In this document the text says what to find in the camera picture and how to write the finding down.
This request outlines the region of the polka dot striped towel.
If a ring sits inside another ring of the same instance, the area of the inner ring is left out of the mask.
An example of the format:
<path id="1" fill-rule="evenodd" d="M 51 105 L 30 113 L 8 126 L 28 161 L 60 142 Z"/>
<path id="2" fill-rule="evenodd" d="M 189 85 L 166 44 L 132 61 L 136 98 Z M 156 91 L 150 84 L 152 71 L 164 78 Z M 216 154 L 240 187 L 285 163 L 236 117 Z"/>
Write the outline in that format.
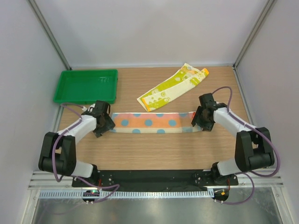
<path id="1" fill-rule="evenodd" d="M 193 133 L 200 132 L 192 126 L 194 112 L 183 113 L 113 113 L 113 133 Z"/>

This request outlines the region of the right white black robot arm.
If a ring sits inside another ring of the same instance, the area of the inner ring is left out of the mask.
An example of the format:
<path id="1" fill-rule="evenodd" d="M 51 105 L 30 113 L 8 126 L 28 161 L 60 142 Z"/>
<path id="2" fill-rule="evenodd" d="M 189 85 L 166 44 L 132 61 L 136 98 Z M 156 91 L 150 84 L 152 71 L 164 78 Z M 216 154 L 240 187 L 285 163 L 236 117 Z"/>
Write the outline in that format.
<path id="1" fill-rule="evenodd" d="M 274 150 L 267 128 L 250 125 L 236 116 L 227 104 L 216 102 L 211 93 L 199 96 L 199 102 L 192 126 L 210 132 L 214 124 L 219 124 L 236 140 L 234 157 L 212 165 L 210 178 L 214 184 L 221 185 L 237 173 L 251 172 L 274 164 Z"/>

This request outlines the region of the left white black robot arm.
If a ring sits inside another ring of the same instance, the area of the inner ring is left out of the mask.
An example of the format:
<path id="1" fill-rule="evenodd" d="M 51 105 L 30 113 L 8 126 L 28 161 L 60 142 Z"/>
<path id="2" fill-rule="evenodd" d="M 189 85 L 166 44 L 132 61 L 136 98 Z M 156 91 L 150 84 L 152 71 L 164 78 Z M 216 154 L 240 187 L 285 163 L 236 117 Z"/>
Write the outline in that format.
<path id="1" fill-rule="evenodd" d="M 88 108 L 78 107 L 83 113 L 77 113 L 76 122 L 59 132 L 45 134 L 38 167 L 53 173 L 57 182 L 70 176 L 93 187 L 100 180 L 97 166 L 77 160 L 76 145 L 91 132 L 95 137 L 101 137 L 112 130 L 115 123 L 110 117 L 111 105 L 105 101 L 97 100 Z"/>

